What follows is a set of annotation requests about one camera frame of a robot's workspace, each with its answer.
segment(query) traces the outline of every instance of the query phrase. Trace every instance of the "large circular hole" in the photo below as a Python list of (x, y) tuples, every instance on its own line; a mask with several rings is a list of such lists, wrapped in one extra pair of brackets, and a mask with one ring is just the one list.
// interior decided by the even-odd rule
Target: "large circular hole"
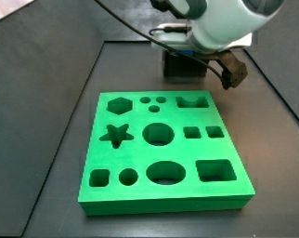
[(173, 185), (184, 180), (185, 170), (180, 164), (161, 161), (149, 166), (147, 176), (160, 185)]
[(153, 146), (165, 146), (173, 141), (173, 130), (163, 123), (153, 123), (144, 129), (144, 140)]

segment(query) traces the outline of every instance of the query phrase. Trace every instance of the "cable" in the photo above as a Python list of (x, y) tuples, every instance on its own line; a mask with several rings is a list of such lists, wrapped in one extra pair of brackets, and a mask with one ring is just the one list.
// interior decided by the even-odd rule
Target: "cable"
[(153, 32), (163, 31), (163, 30), (164, 30), (164, 28), (153, 28), (153, 29), (149, 30), (149, 35), (153, 36)]
[(223, 85), (227, 85), (227, 81), (224, 80), (224, 78), (222, 77), (220, 73), (216, 71), (216, 69), (208, 65), (203, 60), (197, 59), (196, 57), (192, 57), (189, 55), (187, 55), (181, 50), (177, 50), (176, 48), (165, 45), (164, 43), (159, 42), (157, 40), (155, 40), (152, 37), (147, 36), (144, 33), (141, 33), (137, 29), (135, 29), (128, 22), (125, 22), (113, 12), (112, 10), (101, 3), (100, 0), (95, 0), (99, 5), (103, 7), (103, 9), (131, 29), (133, 30), (137, 34), (140, 34), (145, 39), (148, 39), (152, 43), (155, 43), (156, 45), (161, 46), (163, 48), (168, 49), (172, 52), (176, 52), (180, 56), (184, 56), (195, 61), (197, 61), (200, 64), (203, 64), (212, 72), (214, 74), (218, 76), (218, 78), (222, 80)]

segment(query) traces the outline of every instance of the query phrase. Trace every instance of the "star-shaped hole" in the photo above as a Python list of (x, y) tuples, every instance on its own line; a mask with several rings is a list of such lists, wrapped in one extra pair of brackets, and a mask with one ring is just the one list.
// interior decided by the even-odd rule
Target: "star-shaped hole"
[(123, 143), (124, 140), (133, 140), (133, 135), (127, 133), (129, 129), (129, 125), (125, 124), (123, 126), (113, 126), (107, 125), (108, 134), (105, 134), (103, 137), (100, 137), (101, 141), (111, 141), (113, 144), (113, 148), (117, 149)]

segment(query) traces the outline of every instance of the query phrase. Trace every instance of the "hexagonal hole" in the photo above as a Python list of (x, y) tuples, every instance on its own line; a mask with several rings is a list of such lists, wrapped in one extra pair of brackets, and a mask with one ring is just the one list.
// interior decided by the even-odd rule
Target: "hexagonal hole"
[(132, 110), (132, 101), (124, 98), (113, 99), (108, 102), (107, 110), (117, 115)]

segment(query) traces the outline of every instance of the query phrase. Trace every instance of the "circular hole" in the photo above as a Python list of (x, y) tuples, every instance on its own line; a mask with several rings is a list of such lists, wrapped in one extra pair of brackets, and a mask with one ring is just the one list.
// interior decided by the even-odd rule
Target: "circular hole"
[(123, 170), (119, 175), (119, 180), (121, 184), (125, 186), (133, 185), (135, 182), (137, 181), (137, 178), (139, 178), (137, 173), (131, 168), (127, 168), (125, 170)]
[(149, 111), (151, 111), (151, 112), (160, 112), (160, 107), (157, 107), (157, 106), (151, 106), (151, 107), (149, 107)]
[(149, 103), (151, 102), (151, 98), (148, 98), (148, 97), (144, 97), (140, 100), (141, 100), (143, 103)]
[(165, 102), (167, 102), (167, 99), (165, 99), (164, 97), (159, 97), (159, 98), (156, 99), (156, 101), (157, 101), (159, 103), (165, 103)]
[(165, 146), (173, 141), (173, 130), (163, 123), (153, 123), (144, 129), (144, 140), (153, 146)]
[(184, 167), (171, 161), (160, 161), (147, 169), (149, 180), (160, 185), (173, 185), (184, 180)]

